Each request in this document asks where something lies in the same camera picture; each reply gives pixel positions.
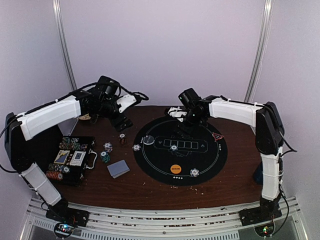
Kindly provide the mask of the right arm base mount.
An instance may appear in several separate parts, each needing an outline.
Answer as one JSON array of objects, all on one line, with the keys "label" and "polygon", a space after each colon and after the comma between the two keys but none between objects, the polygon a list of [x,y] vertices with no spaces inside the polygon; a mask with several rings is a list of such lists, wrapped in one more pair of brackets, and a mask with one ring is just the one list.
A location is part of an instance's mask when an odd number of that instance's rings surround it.
[{"label": "right arm base mount", "polygon": [[278,203],[266,203],[258,207],[245,208],[239,212],[239,218],[243,227],[271,221],[273,218],[279,218],[282,215]]}]

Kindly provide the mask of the green blue 50 chip stack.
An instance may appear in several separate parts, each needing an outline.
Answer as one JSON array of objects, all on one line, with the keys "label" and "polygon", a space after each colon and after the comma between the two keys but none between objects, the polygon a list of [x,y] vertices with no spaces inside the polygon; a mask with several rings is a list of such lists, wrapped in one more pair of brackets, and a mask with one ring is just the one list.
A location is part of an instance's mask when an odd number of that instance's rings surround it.
[{"label": "green blue 50 chip stack", "polygon": [[108,163],[110,161],[110,155],[107,151],[102,151],[100,153],[100,158],[104,163]]}]

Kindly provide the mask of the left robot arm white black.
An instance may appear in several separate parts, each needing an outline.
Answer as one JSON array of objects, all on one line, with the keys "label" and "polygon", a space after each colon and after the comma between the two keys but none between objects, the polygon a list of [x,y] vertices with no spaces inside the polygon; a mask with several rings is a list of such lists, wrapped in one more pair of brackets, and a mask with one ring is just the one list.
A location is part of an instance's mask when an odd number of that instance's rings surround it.
[{"label": "left robot arm white black", "polygon": [[53,207],[52,213],[61,222],[72,218],[60,192],[44,173],[44,165],[53,157],[54,146],[62,136],[59,124],[80,116],[106,118],[118,131],[129,128],[132,122],[125,116],[127,108],[147,101],[142,92],[129,91],[116,80],[101,76],[58,99],[20,114],[9,113],[0,135],[12,170],[30,185],[46,204]]}]

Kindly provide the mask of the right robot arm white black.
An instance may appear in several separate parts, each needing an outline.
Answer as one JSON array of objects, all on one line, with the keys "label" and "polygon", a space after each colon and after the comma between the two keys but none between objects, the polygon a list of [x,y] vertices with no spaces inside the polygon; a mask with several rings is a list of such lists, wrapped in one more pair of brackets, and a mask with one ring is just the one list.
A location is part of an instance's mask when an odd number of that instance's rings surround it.
[{"label": "right robot arm white black", "polygon": [[183,130],[188,130],[208,118],[221,118],[249,125],[255,129],[255,146],[262,164],[262,191],[256,216],[268,220],[275,212],[281,198],[283,177],[283,145],[285,129],[276,105],[234,101],[224,96],[210,95],[201,98],[192,89],[178,96],[185,107],[179,116]]}]

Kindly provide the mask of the blue white 10 chip stack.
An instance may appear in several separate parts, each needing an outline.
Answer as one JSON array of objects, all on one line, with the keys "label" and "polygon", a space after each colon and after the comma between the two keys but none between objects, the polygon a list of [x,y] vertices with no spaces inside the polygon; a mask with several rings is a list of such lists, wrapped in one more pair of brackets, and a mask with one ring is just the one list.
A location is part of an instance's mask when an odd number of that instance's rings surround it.
[{"label": "blue white 10 chip stack", "polygon": [[104,143],[103,148],[108,153],[111,153],[113,151],[113,145],[110,142]]}]

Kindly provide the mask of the black orange 100 chip stack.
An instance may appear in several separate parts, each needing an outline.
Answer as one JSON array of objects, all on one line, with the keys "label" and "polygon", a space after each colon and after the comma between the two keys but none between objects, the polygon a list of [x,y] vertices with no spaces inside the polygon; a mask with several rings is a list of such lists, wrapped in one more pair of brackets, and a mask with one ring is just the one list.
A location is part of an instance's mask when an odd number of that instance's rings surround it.
[{"label": "black orange 100 chip stack", "polygon": [[127,142],[127,137],[125,133],[121,133],[119,136],[119,143],[124,145]]}]

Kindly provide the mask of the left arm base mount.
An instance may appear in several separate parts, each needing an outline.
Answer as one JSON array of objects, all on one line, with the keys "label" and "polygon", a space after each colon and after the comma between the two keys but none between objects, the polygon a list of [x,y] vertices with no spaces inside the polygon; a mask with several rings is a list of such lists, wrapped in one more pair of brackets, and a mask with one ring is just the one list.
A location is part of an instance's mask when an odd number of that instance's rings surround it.
[{"label": "left arm base mount", "polygon": [[86,227],[90,213],[69,207],[69,202],[63,197],[55,205],[48,205],[45,217],[74,227]]}]

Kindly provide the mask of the orange big blind button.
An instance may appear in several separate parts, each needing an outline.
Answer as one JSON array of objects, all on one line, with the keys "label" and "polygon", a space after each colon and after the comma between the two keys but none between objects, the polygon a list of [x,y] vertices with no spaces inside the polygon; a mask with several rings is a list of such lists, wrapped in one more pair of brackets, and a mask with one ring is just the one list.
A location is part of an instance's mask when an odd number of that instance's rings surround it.
[{"label": "orange big blind button", "polygon": [[182,171],[182,167],[178,164],[173,164],[171,167],[170,167],[170,171],[172,174],[179,174],[181,171]]}]

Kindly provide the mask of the clear dealer button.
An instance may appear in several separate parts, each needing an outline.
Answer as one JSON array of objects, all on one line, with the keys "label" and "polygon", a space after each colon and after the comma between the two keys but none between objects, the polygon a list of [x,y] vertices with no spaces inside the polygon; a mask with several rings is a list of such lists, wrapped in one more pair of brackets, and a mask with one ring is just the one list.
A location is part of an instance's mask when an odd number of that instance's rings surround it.
[{"label": "clear dealer button", "polygon": [[151,135],[146,135],[144,138],[143,138],[143,144],[144,145],[152,145],[153,143],[155,142],[155,138]]}]

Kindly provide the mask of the blue white chip bottom mat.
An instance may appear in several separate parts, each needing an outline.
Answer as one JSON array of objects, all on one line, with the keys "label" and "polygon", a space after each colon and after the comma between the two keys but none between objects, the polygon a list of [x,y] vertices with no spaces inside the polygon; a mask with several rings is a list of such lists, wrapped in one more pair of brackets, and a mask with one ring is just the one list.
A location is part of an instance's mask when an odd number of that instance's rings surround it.
[{"label": "blue white chip bottom mat", "polygon": [[197,168],[193,168],[190,170],[190,176],[192,178],[197,178],[200,175],[200,171]]}]

